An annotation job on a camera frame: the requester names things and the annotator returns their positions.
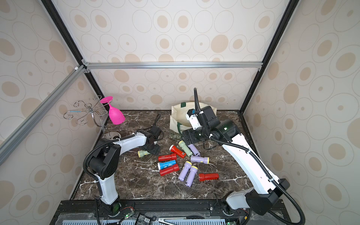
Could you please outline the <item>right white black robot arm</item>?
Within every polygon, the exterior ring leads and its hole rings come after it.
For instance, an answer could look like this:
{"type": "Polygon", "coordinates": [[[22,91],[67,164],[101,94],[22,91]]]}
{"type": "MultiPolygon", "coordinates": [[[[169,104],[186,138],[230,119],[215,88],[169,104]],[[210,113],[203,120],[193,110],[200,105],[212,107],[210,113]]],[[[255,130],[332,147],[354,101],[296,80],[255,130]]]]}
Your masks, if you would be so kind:
{"type": "Polygon", "coordinates": [[[280,179],[262,162],[248,145],[238,126],[230,119],[220,121],[210,106],[189,109],[186,119],[191,128],[182,132],[182,140],[186,144],[212,140],[222,146],[236,160],[252,183],[252,187],[243,191],[233,191],[220,201],[225,214],[233,214],[238,209],[251,209],[258,215],[271,214],[279,221],[290,225],[271,209],[280,197],[285,196],[297,210],[299,225],[306,222],[305,214],[299,204],[287,192],[290,187],[286,179],[280,179]]]}

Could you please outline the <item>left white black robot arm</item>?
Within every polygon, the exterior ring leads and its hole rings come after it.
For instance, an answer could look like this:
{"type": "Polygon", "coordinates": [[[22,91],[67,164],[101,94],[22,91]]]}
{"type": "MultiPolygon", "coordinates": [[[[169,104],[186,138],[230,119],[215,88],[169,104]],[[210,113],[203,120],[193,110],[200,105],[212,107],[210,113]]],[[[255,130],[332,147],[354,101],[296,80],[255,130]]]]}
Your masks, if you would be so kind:
{"type": "Polygon", "coordinates": [[[158,155],[160,146],[157,142],[162,139],[161,135],[162,130],[153,125],[147,129],[139,129],[126,137],[102,139],[90,151],[82,166],[84,172],[95,180],[103,204],[110,206],[119,199],[114,174],[118,168],[120,155],[136,148],[158,155]]]}

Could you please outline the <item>cream green tote bag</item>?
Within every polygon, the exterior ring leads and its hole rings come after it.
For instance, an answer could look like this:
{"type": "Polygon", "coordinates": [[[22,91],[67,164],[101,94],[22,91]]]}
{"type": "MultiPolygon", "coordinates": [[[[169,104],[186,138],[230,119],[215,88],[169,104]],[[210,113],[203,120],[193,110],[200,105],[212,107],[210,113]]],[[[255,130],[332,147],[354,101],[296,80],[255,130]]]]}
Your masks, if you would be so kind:
{"type": "Polygon", "coordinates": [[[195,109],[194,102],[182,102],[171,107],[170,115],[170,138],[181,140],[182,131],[192,128],[186,115],[188,110],[195,109]]]}

